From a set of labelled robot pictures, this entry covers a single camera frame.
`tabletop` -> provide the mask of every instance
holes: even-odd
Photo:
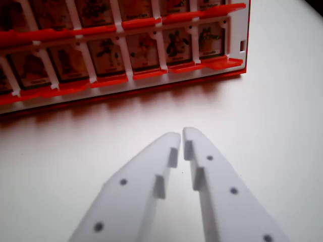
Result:
[[[166,132],[196,127],[291,241],[321,241],[323,19],[252,1],[247,73],[0,121],[0,241],[67,241],[108,178]],[[203,241],[179,154],[149,241]]]

